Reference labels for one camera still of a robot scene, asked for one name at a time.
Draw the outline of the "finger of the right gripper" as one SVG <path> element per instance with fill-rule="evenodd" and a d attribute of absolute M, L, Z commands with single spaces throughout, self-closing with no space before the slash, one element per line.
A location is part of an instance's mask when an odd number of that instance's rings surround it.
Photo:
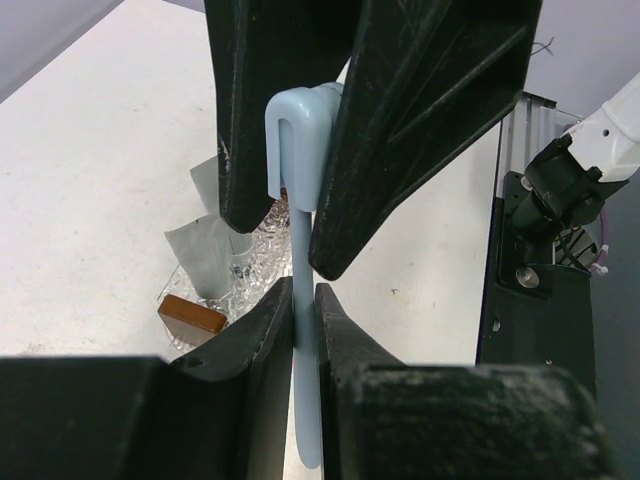
<path fill-rule="evenodd" d="M 335 280 L 390 214 L 523 91 L 538 1 L 366 1 L 309 260 Z"/>
<path fill-rule="evenodd" d="M 359 1 L 207 1 L 216 95 L 219 210 L 251 233 L 267 192 L 264 113 L 277 93 L 333 82 L 351 55 Z"/>

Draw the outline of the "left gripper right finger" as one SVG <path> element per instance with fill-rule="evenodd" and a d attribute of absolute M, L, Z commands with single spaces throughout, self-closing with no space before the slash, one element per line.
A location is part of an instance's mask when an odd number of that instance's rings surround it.
<path fill-rule="evenodd" d="M 549 367 L 407 365 L 315 291 L 326 479 L 616 479 L 593 397 Z"/>

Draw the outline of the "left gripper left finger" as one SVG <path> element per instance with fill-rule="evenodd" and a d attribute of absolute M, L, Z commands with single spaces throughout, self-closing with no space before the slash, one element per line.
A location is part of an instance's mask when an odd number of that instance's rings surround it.
<path fill-rule="evenodd" d="M 5 479 L 279 479 L 293 349 L 279 279 L 220 334 L 157 357 L 1 362 Z"/>

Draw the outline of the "light blue toothbrush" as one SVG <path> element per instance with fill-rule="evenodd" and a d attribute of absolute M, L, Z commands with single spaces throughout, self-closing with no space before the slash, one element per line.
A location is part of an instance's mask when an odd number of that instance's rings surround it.
<path fill-rule="evenodd" d="M 267 192 L 285 190 L 289 207 L 294 312 L 293 388 L 299 458 L 311 470 L 322 461 L 318 336 L 314 281 L 309 263 L 312 213 L 316 211 L 343 85 L 330 82 L 275 94 L 268 102 Z"/>

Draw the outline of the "white dark-cap toothpaste tube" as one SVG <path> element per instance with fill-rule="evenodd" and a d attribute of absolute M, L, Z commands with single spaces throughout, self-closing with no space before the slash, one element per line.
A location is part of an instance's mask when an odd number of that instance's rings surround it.
<path fill-rule="evenodd" d="M 190 175 L 206 212 L 222 218 L 219 203 L 218 158 L 214 156 L 196 165 L 190 170 Z M 226 225 L 232 254 L 234 256 L 246 254 L 252 246 L 252 235 L 238 233 L 226 221 L 223 223 Z"/>

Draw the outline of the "clear textured glass tray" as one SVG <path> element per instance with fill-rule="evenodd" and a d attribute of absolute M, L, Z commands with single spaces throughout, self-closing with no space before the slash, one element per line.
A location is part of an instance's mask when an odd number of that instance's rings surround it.
<path fill-rule="evenodd" d="M 249 234 L 217 213 L 164 233 L 177 266 L 158 296 L 169 295 L 223 316 L 225 327 L 251 308 L 281 277 L 292 274 L 289 208 L 277 200 Z"/>

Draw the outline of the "green cap toothpaste tube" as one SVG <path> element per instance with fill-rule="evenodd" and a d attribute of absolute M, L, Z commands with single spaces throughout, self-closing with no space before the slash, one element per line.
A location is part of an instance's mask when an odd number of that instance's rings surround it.
<path fill-rule="evenodd" d="M 231 290 L 231 246 L 221 218 L 207 214 L 164 235 L 201 298 L 220 299 Z"/>

